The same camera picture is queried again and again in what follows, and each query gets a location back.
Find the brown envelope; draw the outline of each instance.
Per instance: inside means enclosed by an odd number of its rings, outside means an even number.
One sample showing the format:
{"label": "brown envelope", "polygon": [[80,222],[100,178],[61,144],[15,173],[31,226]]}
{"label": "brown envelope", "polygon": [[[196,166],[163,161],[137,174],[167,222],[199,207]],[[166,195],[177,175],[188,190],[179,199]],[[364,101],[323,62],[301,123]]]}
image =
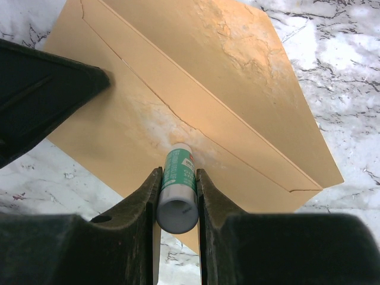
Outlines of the brown envelope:
{"label": "brown envelope", "polygon": [[[343,181],[260,10],[67,0],[45,50],[109,72],[112,88],[49,139],[124,197],[177,142],[250,212],[294,211]],[[196,229],[178,238],[198,250]]]}

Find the paper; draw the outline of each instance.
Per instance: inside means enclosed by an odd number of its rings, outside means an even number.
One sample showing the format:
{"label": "paper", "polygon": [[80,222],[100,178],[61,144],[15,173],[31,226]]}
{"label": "paper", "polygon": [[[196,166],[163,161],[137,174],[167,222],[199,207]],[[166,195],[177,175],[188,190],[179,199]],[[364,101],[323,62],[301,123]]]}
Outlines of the paper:
{"label": "paper", "polygon": [[[261,11],[226,0],[68,0],[45,49],[110,74],[112,88],[49,139],[125,197],[180,142],[249,212],[294,211],[342,181]],[[198,250],[196,229],[178,238]]]}

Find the manila envelope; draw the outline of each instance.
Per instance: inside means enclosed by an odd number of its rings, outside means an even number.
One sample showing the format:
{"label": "manila envelope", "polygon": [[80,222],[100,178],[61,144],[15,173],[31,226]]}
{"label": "manila envelope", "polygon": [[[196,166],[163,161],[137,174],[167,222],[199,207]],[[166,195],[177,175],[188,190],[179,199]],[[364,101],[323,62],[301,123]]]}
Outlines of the manila envelope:
{"label": "manila envelope", "polygon": [[[178,142],[252,213],[292,212],[343,181],[258,9],[232,0],[67,0],[45,50],[108,72],[111,88],[49,139],[123,197]],[[197,229],[178,238],[198,252]]]}

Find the white marble countertop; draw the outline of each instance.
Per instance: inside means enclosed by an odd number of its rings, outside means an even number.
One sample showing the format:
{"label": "white marble countertop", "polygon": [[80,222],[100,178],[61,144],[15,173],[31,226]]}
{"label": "white marble countertop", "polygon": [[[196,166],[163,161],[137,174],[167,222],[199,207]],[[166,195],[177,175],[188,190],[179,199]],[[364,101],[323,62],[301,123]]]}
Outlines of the white marble countertop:
{"label": "white marble countertop", "polygon": [[[357,215],[380,244],[380,3],[245,2],[270,16],[346,181],[299,211]],[[64,3],[0,0],[0,37],[41,49]],[[90,219],[120,200],[48,140],[0,170],[0,212],[75,212]],[[159,284],[200,284],[199,258],[167,233]]]}

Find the green label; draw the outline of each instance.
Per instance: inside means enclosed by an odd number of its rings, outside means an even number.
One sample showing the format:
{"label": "green label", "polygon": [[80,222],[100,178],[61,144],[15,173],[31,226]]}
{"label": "green label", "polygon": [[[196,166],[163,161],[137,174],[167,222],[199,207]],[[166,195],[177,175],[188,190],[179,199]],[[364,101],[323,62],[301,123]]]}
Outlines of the green label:
{"label": "green label", "polygon": [[189,186],[197,193],[194,158],[182,148],[172,150],[166,157],[162,190],[174,184]]}

